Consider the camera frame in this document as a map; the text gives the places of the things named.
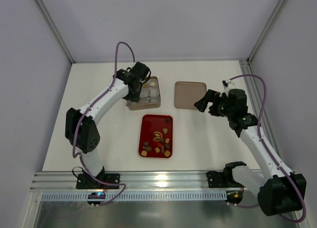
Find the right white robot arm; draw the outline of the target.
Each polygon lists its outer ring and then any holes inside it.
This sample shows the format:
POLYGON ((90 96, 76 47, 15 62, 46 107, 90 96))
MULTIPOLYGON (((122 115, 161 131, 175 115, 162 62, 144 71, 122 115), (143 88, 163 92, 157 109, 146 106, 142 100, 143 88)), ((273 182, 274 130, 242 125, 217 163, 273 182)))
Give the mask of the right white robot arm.
POLYGON ((248 112, 245 91, 230 89, 220 93, 207 90, 194 107, 200 112, 208 108, 210 115, 226 117, 229 127, 251 151, 262 171, 262 175, 258 175, 243 162, 229 163, 223 170, 227 181, 238 183, 256 195, 265 215, 302 211, 297 222, 304 220, 307 213, 304 201, 306 179, 286 166, 264 137, 258 119, 248 112))

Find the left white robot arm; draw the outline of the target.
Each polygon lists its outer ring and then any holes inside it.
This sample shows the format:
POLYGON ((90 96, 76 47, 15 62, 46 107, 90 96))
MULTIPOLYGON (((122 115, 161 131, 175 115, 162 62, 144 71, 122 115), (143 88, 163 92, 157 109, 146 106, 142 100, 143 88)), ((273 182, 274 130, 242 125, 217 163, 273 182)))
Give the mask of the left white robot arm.
POLYGON ((151 76, 143 63, 116 69, 112 81, 94 99, 80 109, 70 108, 66 113, 65 138, 72 145, 72 156, 79 157, 82 172, 77 176, 78 189, 118 188, 118 182, 107 180, 100 162, 97 146, 100 142, 98 124, 103 116, 121 99, 138 102, 141 89, 151 76))

